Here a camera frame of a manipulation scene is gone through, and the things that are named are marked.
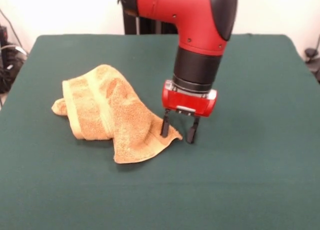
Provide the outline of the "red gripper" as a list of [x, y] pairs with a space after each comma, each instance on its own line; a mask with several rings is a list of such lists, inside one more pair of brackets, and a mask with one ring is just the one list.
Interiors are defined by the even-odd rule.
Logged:
[[165, 108], [160, 135], [169, 134], [169, 113], [171, 110], [199, 116], [194, 118], [192, 127], [187, 133], [187, 142], [194, 143], [200, 117], [209, 117], [217, 101], [217, 90], [211, 89], [208, 93], [198, 94], [177, 88], [172, 80], [165, 80], [162, 89], [162, 105]]

